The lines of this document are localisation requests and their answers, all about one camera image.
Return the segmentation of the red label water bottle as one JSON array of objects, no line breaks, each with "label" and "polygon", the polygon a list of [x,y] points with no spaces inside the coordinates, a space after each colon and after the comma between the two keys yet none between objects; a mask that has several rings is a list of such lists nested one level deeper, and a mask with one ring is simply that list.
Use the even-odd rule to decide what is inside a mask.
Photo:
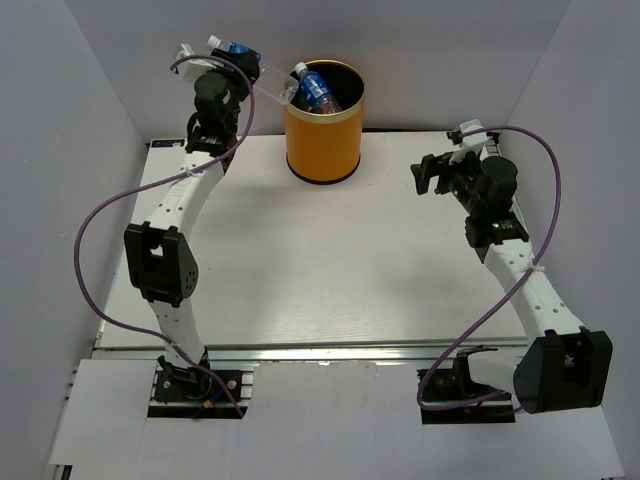
[{"label": "red label water bottle", "polygon": [[311,109],[311,113],[318,115],[333,115],[341,112],[342,109],[332,103],[319,104]]}]

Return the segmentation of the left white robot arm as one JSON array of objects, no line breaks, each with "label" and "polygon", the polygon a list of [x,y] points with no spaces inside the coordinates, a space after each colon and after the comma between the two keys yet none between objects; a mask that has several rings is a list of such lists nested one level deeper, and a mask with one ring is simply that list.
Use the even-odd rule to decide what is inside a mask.
[{"label": "left white robot arm", "polygon": [[206,348],[194,320],[191,296],[199,269],[189,235],[213,188],[222,180],[237,146],[240,104],[259,78],[253,50],[211,58],[181,51],[174,71],[194,87],[195,112],[187,123],[183,164],[156,210],[124,232],[131,284],[149,303],[165,343],[162,364],[181,369],[177,387],[199,399],[211,387]]}]

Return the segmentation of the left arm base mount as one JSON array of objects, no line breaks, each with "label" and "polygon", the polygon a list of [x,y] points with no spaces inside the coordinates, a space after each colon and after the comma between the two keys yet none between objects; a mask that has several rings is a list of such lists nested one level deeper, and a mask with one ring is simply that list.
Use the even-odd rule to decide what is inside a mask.
[{"label": "left arm base mount", "polygon": [[147,417],[150,419],[239,420],[250,398],[250,373],[217,370],[220,381],[193,367],[175,367],[160,356]]}]

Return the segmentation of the large blue label bottle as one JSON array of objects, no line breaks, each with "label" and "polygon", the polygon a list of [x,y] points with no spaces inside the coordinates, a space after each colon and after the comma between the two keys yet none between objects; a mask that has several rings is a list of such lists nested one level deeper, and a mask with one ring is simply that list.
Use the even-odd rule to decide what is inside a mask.
[{"label": "large blue label bottle", "polygon": [[327,83],[316,71],[311,70],[304,62],[297,63],[294,70],[298,75],[302,94],[311,109],[323,103],[332,103],[342,109]]}]

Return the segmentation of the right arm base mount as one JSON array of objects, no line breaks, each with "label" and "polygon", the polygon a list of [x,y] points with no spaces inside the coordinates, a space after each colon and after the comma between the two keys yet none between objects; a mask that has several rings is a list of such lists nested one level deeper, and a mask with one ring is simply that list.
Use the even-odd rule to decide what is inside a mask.
[{"label": "right arm base mount", "polygon": [[478,397],[495,390],[486,385],[472,384],[461,387],[453,368],[437,370],[422,394],[422,401],[429,406],[447,405],[472,400],[469,406],[443,411],[421,411],[423,425],[481,425],[509,424],[516,421],[511,395],[506,393],[481,402]]}]

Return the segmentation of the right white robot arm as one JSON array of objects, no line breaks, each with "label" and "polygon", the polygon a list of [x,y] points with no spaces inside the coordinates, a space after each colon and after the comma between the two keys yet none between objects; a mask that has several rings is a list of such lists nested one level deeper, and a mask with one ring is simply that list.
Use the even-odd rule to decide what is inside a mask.
[{"label": "right white robot arm", "polygon": [[[541,260],[558,222],[561,188],[543,243],[534,249],[513,210],[518,169],[499,156],[481,155],[495,128],[477,120],[448,132],[454,150],[426,155],[411,167],[423,195],[432,179],[438,195],[452,194],[467,213],[465,235],[503,297],[464,331],[422,376],[417,403],[426,412],[476,410],[508,395],[528,414],[601,405],[613,354],[603,331],[592,331],[572,313],[546,276]],[[527,350],[510,355],[496,347],[463,343],[504,305],[514,309]]]}]

